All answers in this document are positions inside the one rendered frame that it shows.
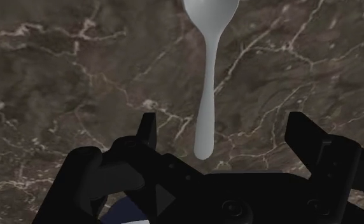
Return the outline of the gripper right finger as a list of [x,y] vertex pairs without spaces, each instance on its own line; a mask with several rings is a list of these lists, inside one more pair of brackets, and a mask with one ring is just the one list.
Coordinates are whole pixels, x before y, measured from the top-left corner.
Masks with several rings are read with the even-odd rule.
[[311,224],[364,224],[364,209],[348,201],[351,190],[364,193],[364,148],[297,111],[288,115],[284,140],[311,173],[306,205]]

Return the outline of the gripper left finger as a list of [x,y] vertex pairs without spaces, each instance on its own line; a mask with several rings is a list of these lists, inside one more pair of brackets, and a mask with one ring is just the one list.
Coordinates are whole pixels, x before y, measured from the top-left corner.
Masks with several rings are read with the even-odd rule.
[[156,152],[155,113],[145,113],[137,134],[120,137],[103,153],[94,146],[68,153],[32,224],[105,224],[108,196],[125,192],[152,224],[176,224],[191,213],[202,173],[174,155]]

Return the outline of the white plastic spoon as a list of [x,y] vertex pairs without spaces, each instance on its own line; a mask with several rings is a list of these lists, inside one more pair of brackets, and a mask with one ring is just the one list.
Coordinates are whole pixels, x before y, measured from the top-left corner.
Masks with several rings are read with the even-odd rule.
[[203,35],[206,44],[204,85],[193,147],[194,155],[199,160],[209,158],[214,151],[216,54],[221,35],[235,15],[239,2],[240,0],[183,0],[186,14]]

